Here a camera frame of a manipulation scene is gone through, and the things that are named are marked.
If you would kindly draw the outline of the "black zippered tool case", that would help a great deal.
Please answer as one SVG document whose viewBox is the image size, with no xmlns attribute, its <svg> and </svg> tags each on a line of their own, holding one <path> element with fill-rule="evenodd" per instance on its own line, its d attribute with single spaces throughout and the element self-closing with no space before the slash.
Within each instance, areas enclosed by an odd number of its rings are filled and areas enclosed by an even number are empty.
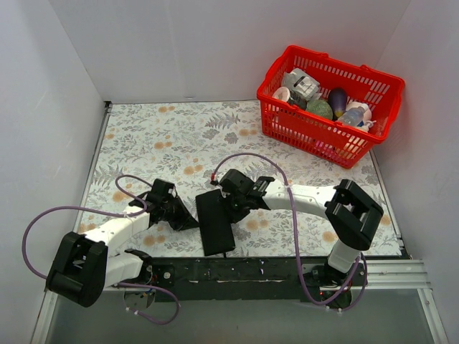
<svg viewBox="0 0 459 344">
<path fill-rule="evenodd" d="M 208 191 L 195 198 L 205 257 L 224 254 L 235 249 L 231 222 L 221 199 L 220 190 Z"/>
</svg>

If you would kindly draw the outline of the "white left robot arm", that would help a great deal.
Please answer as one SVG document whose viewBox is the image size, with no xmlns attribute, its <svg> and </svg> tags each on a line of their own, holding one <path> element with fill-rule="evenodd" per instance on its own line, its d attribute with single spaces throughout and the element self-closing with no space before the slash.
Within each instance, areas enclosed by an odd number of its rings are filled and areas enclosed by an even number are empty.
<svg viewBox="0 0 459 344">
<path fill-rule="evenodd" d="M 138 249 L 117 250 L 131 237 L 162 221 L 175 231 L 195 229 L 191 215 L 171 182 L 156 179 L 150 191 L 133 197 L 121 216 L 77 234 L 64 235 L 46 278 L 46 287 L 89 307 L 106 287 L 127 282 L 153 285 L 158 274 L 152 257 Z"/>
</svg>

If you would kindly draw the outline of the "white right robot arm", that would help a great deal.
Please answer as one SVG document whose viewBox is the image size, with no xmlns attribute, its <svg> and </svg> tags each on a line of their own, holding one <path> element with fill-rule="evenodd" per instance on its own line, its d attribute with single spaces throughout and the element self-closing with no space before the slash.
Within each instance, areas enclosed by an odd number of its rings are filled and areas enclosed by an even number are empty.
<svg viewBox="0 0 459 344">
<path fill-rule="evenodd" d="M 214 185 L 221 188 L 221 203 L 231 222 L 237 223 L 252 210 L 291 210 L 328 219 L 338 236 L 324 267 L 333 285 L 344 283 L 360 253 L 369 250 L 380 221 L 382 207 L 354 181 L 337 186 L 286 186 L 262 176 L 251 180 L 231 169 Z"/>
</svg>

